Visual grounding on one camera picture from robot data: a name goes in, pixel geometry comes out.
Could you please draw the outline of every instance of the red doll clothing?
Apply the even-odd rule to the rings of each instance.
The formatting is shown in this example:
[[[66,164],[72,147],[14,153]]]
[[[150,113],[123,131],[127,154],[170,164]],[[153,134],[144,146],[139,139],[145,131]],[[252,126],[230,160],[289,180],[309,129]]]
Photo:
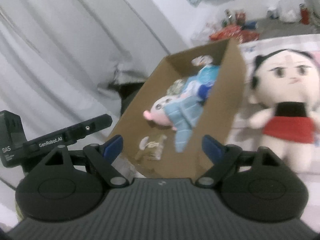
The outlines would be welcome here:
[[[309,117],[274,116],[263,134],[297,143],[313,143],[314,126]]]

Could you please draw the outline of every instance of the doll's head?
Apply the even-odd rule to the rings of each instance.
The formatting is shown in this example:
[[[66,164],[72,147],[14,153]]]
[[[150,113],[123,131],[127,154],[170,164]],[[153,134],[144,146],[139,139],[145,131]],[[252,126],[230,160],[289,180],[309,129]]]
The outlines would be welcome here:
[[[172,122],[164,113],[164,106],[176,98],[176,96],[165,96],[160,98],[153,104],[150,111],[143,112],[143,117],[148,121],[154,121],[156,124],[162,126],[172,126]]]
[[[252,76],[252,104],[273,107],[280,102],[303,102],[312,108],[320,96],[318,67],[306,52],[283,49],[257,56]]]

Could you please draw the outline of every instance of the doll's eye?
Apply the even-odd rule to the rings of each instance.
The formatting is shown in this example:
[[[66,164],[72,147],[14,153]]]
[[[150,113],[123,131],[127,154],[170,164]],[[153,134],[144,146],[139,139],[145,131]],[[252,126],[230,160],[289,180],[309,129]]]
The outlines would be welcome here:
[[[307,68],[310,68],[310,67],[309,67],[309,66],[306,66],[306,65],[300,65],[300,66],[297,66],[296,68],[297,68],[298,74],[299,74],[300,76],[305,76],[305,75],[308,74]]]
[[[273,71],[277,78],[283,78],[285,76],[284,69],[285,69],[284,67],[275,67],[273,69],[270,69],[269,71]]]

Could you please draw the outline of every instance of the ribbed black surface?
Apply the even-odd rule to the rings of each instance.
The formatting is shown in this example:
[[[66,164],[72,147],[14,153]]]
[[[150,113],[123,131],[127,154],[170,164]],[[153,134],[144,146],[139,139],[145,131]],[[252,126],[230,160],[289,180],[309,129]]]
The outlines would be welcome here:
[[[264,224],[243,219],[222,205],[216,193],[188,179],[136,179],[110,191],[90,214],[65,223],[25,219],[14,240],[311,240],[298,219]]]

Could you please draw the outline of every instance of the cardboard box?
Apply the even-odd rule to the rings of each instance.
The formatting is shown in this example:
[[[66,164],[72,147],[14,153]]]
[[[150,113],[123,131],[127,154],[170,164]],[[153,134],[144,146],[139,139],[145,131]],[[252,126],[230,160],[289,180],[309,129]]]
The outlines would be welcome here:
[[[200,68],[194,67],[191,60],[201,55],[211,55],[214,63],[221,66],[219,76],[185,151],[176,153],[174,131],[147,122],[142,113],[150,110],[156,100],[165,96],[174,81],[196,74]],[[245,63],[235,40],[218,41],[167,56],[140,89],[110,137],[116,134],[123,136],[123,155],[146,177],[196,179],[212,166],[212,162],[202,152],[202,137],[209,134],[221,143],[226,141],[241,104],[245,73]],[[161,160],[137,162],[134,157],[139,150],[139,142],[145,136],[155,133],[155,129],[161,130],[168,137]]]

